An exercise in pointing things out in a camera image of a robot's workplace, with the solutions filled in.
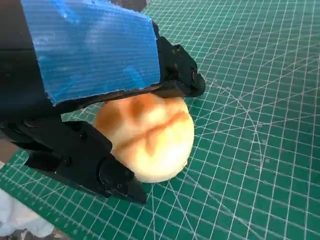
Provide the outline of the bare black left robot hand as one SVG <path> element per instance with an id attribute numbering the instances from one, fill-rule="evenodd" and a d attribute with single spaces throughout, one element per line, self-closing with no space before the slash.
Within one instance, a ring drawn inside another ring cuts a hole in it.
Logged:
<path id="1" fill-rule="evenodd" d="M 110 140 L 61 115 L 145 93 L 198 97 L 205 88 L 194 59 L 143 13 L 106 0 L 0 3 L 0 136 L 62 184 L 145 204 Z"/>

